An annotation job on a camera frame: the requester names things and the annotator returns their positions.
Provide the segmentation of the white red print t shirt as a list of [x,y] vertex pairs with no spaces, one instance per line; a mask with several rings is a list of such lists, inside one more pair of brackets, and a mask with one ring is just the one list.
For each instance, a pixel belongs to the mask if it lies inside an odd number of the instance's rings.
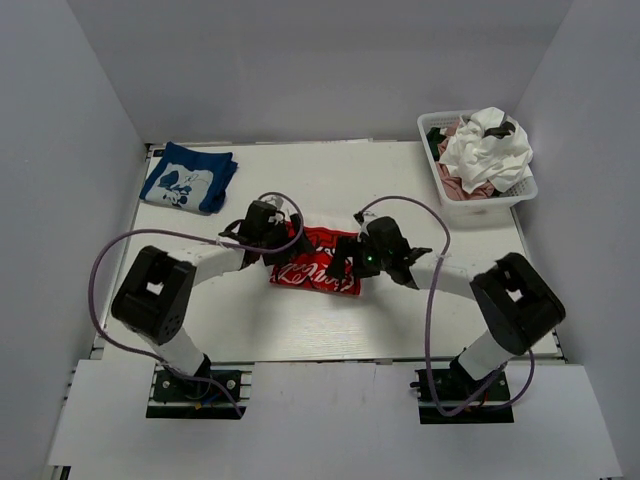
[[342,280],[333,278],[326,272],[333,260],[338,238],[356,237],[357,234],[323,226],[305,226],[304,233],[314,247],[314,251],[302,253],[282,266],[274,266],[269,283],[320,293],[359,296],[361,281],[354,277],[350,261],[346,263],[345,277]]

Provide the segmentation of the pink t shirt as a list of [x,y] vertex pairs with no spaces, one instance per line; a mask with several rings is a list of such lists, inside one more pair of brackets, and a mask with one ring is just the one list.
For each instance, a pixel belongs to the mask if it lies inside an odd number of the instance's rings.
[[[456,132],[460,121],[457,120],[454,124],[448,127],[441,127],[441,133],[447,137],[447,139],[439,146],[440,156],[445,152],[449,138]],[[462,188],[462,180],[460,177],[454,176],[449,172],[446,165],[440,164],[440,158],[435,161],[439,178],[444,187],[446,196],[453,201],[467,201],[467,200],[484,200],[492,197],[498,197],[500,193],[489,182],[485,182],[471,193],[466,192]]]

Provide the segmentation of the white black print t shirt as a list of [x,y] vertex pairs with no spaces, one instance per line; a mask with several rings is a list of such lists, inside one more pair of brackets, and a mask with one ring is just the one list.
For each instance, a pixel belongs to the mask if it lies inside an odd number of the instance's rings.
[[526,131],[504,111],[489,107],[459,119],[440,164],[462,180],[471,193],[489,181],[504,193],[522,179],[533,176],[533,150]]

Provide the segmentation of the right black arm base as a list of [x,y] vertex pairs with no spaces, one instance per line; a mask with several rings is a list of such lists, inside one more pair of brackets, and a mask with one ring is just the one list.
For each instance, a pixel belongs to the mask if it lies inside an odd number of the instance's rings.
[[[435,390],[444,409],[452,410],[466,400],[480,385],[472,387],[458,383],[448,369],[434,369]],[[415,378],[409,388],[416,395],[421,425],[472,425],[472,424],[511,424],[514,414],[511,406],[496,410],[496,407],[511,399],[506,374],[501,373],[497,380],[469,404],[461,413],[445,417],[439,413],[428,387],[425,369],[415,371]]]

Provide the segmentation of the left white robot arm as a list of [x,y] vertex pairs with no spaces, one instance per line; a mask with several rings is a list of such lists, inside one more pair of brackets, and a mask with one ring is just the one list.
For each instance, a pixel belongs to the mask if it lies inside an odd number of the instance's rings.
[[276,200],[255,200],[213,242],[173,252],[144,247],[115,295],[111,316],[145,341],[151,356],[177,376],[180,391],[199,399],[209,392],[212,377],[209,358],[184,327],[194,288],[259,261],[277,265],[310,251],[298,208],[287,216]]

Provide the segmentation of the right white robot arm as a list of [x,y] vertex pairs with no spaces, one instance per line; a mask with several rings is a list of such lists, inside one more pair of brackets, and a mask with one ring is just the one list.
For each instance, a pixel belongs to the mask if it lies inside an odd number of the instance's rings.
[[388,216],[363,221],[355,237],[339,237],[326,269],[338,281],[347,274],[361,279],[382,272],[403,287],[477,303],[486,330],[450,363],[452,388],[466,399],[477,397],[494,370],[525,354],[566,318],[560,299],[523,255],[509,253],[472,275],[430,248],[410,246]]

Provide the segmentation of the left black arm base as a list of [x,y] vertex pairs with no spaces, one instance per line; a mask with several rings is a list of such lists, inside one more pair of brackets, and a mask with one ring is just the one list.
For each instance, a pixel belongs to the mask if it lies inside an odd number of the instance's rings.
[[176,377],[164,368],[155,368],[146,407],[148,419],[240,420],[251,395],[253,367],[213,364],[210,377],[229,392],[238,405],[238,414],[227,396],[215,385]]

